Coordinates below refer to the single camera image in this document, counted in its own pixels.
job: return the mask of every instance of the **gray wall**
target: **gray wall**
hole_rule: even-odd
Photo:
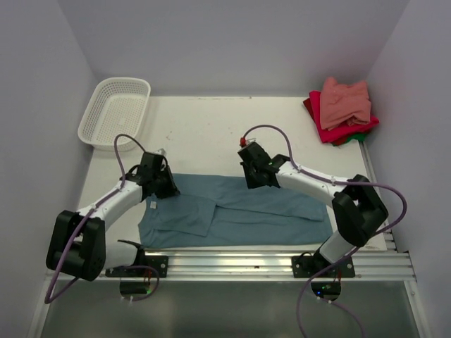
[[[411,0],[368,78],[382,121],[369,139],[371,158],[378,180],[408,198],[395,239],[412,255],[437,337],[451,331],[450,13],[449,0]]]
[[[299,95],[366,77],[408,0],[59,0],[99,79],[154,94]]]
[[[0,336],[24,337],[56,215],[74,208],[91,151],[76,130],[96,80],[54,0],[0,10]]]

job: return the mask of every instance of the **laundry basket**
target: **laundry basket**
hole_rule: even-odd
[[[89,100],[78,137],[94,148],[113,151],[117,134],[138,137],[149,104],[150,85],[132,77],[111,77],[100,82]],[[136,143],[121,137],[120,151],[130,150]]]

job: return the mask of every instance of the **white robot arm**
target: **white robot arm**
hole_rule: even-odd
[[[339,261],[354,247],[365,245],[388,217],[379,195],[365,184],[369,180],[362,175],[335,177],[300,165],[295,167],[287,156],[271,158],[256,142],[243,144],[238,154],[250,189],[265,185],[293,189],[333,209],[338,230],[313,255],[308,268],[311,273]]]
[[[129,170],[123,183],[120,181],[90,206],[76,212],[63,211],[58,215],[47,252],[47,267],[56,269],[70,236],[87,215],[80,235],[70,245],[61,272],[91,281],[102,270],[145,263],[144,248],[140,244],[119,241],[106,245],[105,232],[128,209],[152,194],[165,199],[180,192],[173,181],[166,157],[144,152],[141,163]]]
[[[238,154],[250,189],[265,185],[293,189],[333,208],[338,231],[313,255],[310,260],[313,264],[310,267],[312,272],[338,261],[354,247],[365,245],[388,217],[387,209],[373,187],[334,184],[334,181],[368,182],[361,175],[349,179],[311,169],[307,170],[310,175],[306,175],[299,171],[299,166],[295,168],[287,156],[277,155],[271,158],[256,142],[246,144]],[[322,180],[312,177],[312,174],[322,177]],[[107,199],[111,192],[118,189],[119,192]],[[144,248],[140,244],[119,241],[106,245],[105,232],[124,212],[148,196],[155,194],[164,199],[180,193],[166,157],[144,152],[141,163],[125,175],[124,184],[119,182],[111,192],[91,206],[77,212],[63,211],[58,215],[47,254],[49,269],[56,269],[69,237],[88,213],[91,214],[80,236],[71,244],[61,272],[84,280],[94,280],[105,269],[146,265]]]

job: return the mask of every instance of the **light blue cloth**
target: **light blue cloth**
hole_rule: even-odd
[[[332,234],[326,205],[243,177],[174,174],[180,196],[146,200],[139,224],[149,248],[321,243]]]

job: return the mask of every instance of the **white table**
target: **white table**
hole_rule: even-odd
[[[239,140],[250,127],[273,124],[290,138],[295,160],[309,168],[331,175],[354,177],[367,175],[358,142],[334,147],[322,144],[316,128],[300,97],[151,97],[150,107],[139,141],[148,151],[164,148],[173,173],[243,176],[237,154]],[[284,139],[275,130],[256,130],[249,138],[274,156],[288,154]],[[138,164],[142,152],[136,147],[121,153],[127,170]],[[110,190],[120,177],[113,152],[94,150],[79,207],[87,206]],[[137,224],[145,204],[131,208],[106,233],[107,242],[128,239],[139,242]],[[335,230],[335,218],[328,213]],[[319,246],[283,246],[315,250]],[[233,246],[220,250],[277,250],[280,246]],[[382,234],[374,237],[363,250],[385,251]]]

